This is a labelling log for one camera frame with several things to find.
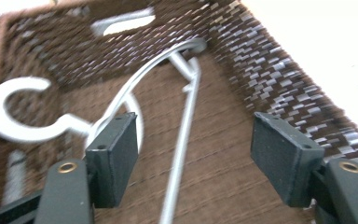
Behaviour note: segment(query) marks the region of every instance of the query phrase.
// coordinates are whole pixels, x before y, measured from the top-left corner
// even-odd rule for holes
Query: metal rod
[[[181,128],[176,142],[176,149],[172,161],[172,170],[165,194],[164,205],[162,208],[159,224],[171,224],[174,217],[176,202],[179,195],[180,182],[187,151],[187,142],[190,135],[190,128],[196,106],[197,93],[200,84],[200,69],[195,58],[190,60],[193,67],[193,80],[184,87],[187,92],[186,107],[182,117]]]

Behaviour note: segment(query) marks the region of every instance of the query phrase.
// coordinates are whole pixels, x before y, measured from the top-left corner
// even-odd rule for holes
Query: hanger hook
[[[7,98],[17,91],[44,91],[50,82],[42,77],[17,77],[0,85],[0,136],[19,143],[37,143],[55,138],[65,131],[89,135],[91,124],[72,115],[65,114],[47,127],[31,127],[13,119],[7,111]]]

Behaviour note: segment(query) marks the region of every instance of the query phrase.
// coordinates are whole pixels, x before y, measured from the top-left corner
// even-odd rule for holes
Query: black clamp
[[[114,118],[83,161],[52,165],[43,190],[0,208],[0,223],[90,224],[93,208],[119,206],[138,159],[135,120],[134,113]]]
[[[285,120],[255,113],[251,155],[283,202],[309,207],[323,224],[358,223],[358,163],[332,159],[324,149]]]

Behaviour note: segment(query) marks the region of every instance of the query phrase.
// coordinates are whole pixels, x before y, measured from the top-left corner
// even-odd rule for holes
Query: woven texture
[[[358,161],[358,130],[321,92],[266,29],[237,1],[154,1],[146,27],[95,36],[93,22],[146,7],[121,1],[85,2],[0,18],[0,83],[45,77],[41,93],[7,102],[11,115],[46,126],[73,113],[95,121],[123,83],[148,60],[194,37],[208,41],[197,55],[202,79],[181,183],[176,223],[307,223],[308,213],[283,205],[250,159],[255,111],[286,119],[326,149],[326,159]],[[117,209],[98,210],[97,223],[156,223],[186,96],[186,81],[169,63],[134,93],[145,117],[145,144]],[[64,134],[40,145],[0,139],[0,202],[8,153],[26,153],[26,193],[43,188],[46,171],[80,157],[83,139]]]

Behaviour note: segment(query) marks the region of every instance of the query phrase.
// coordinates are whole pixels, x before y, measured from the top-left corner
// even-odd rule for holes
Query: metal rivet
[[[341,167],[345,171],[358,174],[358,165],[355,163],[351,163],[348,161],[341,161],[339,163],[339,167]]]
[[[77,168],[77,164],[74,162],[66,162],[58,168],[58,173],[66,174],[74,171]]]

